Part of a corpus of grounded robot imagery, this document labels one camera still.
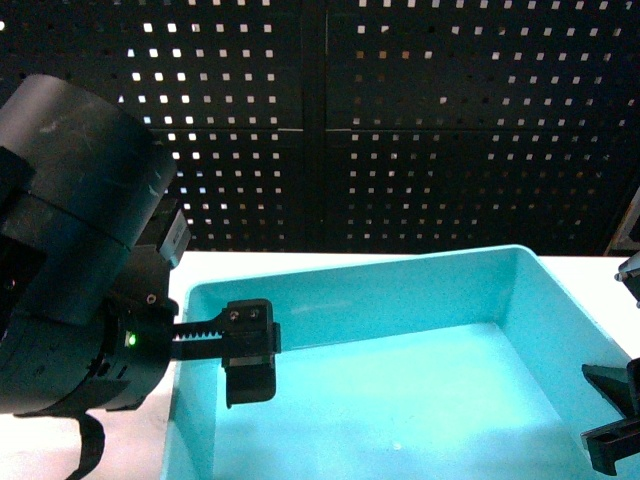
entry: black cylinder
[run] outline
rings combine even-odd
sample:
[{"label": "black cylinder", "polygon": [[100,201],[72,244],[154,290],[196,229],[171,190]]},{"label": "black cylinder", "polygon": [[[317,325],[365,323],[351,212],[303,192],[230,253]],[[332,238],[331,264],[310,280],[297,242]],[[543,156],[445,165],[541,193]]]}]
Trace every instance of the black cylinder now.
[{"label": "black cylinder", "polygon": [[0,210],[0,235],[46,261],[18,308],[86,324],[175,173],[136,119],[46,75],[28,77],[0,110],[0,146],[35,171]]}]

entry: screw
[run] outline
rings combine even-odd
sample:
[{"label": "screw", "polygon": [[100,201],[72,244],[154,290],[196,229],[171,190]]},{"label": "screw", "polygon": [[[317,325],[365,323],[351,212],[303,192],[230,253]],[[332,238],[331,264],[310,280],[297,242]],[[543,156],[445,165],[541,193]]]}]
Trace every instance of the screw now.
[{"label": "screw", "polygon": [[13,278],[9,278],[4,282],[4,289],[8,292],[13,290],[14,288],[16,288],[16,281]]}]

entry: black pegboard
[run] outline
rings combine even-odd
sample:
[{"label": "black pegboard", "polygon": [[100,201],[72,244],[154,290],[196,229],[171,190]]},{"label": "black pegboard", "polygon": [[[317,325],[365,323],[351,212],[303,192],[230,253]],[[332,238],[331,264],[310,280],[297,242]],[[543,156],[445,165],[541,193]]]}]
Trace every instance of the black pegboard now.
[{"label": "black pegboard", "polygon": [[637,128],[638,15],[624,1],[333,2],[328,127]]},{"label": "black pegboard", "polygon": [[637,170],[634,135],[334,132],[327,231],[337,251],[503,243],[594,255]]},{"label": "black pegboard", "polygon": [[178,161],[192,249],[305,248],[302,136],[297,132],[157,132]]},{"label": "black pegboard", "polygon": [[602,253],[638,187],[637,1],[0,5],[48,73],[170,148],[191,248]]}]

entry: white table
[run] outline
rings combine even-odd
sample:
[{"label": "white table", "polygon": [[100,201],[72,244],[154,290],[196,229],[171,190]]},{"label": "white table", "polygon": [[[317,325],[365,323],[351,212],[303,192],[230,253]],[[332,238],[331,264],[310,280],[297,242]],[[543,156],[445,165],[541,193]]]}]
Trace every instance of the white table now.
[{"label": "white table", "polygon": [[[196,283],[388,258],[394,257],[188,252],[172,273],[170,296],[182,311],[185,294]],[[631,357],[640,357],[640,311],[624,285],[613,280],[624,259],[543,257],[542,260],[608,335]],[[92,412],[102,422],[107,440],[102,462],[87,478],[159,478],[173,374],[172,365],[135,412]],[[63,479],[77,468],[79,455],[80,437],[75,421],[22,420],[0,415],[0,478]]]}]

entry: plastic storage bin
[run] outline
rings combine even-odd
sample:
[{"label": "plastic storage bin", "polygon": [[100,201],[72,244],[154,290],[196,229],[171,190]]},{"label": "plastic storage bin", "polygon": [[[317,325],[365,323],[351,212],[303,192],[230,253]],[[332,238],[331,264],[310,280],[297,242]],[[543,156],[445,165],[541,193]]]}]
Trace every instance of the plastic storage bin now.
[{"label": "plastic storage bin", "polygon": [[620,416],[581,366],[630,359],[530,250],[202,284],[185,319],[250,298],[282,326],[278,393],[228,410],[219,361],[181,364],[163,478],[609,478],[580,433]]}]

